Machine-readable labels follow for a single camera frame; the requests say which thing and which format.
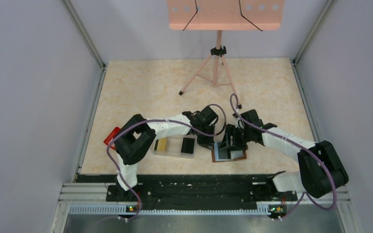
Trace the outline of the brown leather card holder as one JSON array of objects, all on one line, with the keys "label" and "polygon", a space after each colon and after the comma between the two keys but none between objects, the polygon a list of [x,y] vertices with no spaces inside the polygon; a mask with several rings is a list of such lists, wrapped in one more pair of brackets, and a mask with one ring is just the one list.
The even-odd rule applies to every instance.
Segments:
[{"label": "brown leather card holder", "polygon": [[246,160],[246,150],[230,150],[221,148],[220,142],[215,142],[212,150],[212,162],[234,162],[239,160]]}]

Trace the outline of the clear acrylic card box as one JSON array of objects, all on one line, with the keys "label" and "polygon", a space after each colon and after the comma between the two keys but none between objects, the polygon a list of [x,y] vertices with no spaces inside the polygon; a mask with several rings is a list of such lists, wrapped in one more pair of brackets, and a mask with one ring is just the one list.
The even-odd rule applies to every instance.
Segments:
[{"label": "clear acrylic card box", "polygon": [[167,150],[165,152],[156,152],[156,151],[153,150],[154,145],[155,145],[155,141],[157,139],[152,143],[152,145],[150,147],[150,151],[152,152],[152,154],[159,155],[159,156],[193,159],[194,156],[195,156],[195,150],[194,150],[194,154],[192,154],[192,155],[181,153],[181,145],[182,145],[182,140],[183,140],[184,137],[195,138],[195,149],[196,149],[197,139],[196,139],[195,136],[193,136],[193,135],[175,135],[175,136],[167,137],[168,138],[168,143],[167,143]]}]

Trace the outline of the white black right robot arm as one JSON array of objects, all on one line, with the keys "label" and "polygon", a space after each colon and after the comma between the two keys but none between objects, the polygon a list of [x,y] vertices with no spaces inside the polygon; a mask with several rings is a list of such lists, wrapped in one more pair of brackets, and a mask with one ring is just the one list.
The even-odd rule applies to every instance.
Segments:
[{"label": "white black right robot arm", "polygon": [[224,137],[217,146],[220,150],[231,154],[246,150],[247,144],[254,142],[280,151],[299,165],[299,171],[278,172],[272,177],[272,183],[265,187],[269,199],[278,200],[287,191],[307,192],[320,198],[348,183],[349,176],[329,141],[304,140],[275,124],[265,124],[254,109],[234,117],[237,122],[226,126]]}]

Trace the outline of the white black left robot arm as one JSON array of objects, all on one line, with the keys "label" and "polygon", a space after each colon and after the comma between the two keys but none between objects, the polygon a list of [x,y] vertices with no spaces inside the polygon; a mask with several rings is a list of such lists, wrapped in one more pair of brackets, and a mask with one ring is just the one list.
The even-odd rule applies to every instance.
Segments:
[{"label": "white black left robot arm", "polygon": [[156,140],[191,134],[197,136],[201,147],[212,146],[219,116],[211,107],[165,118],[133,115],[108,141],[106,148],[107,156],[117,168],[118,195],[127,201],[136,196],[137,165]]}]

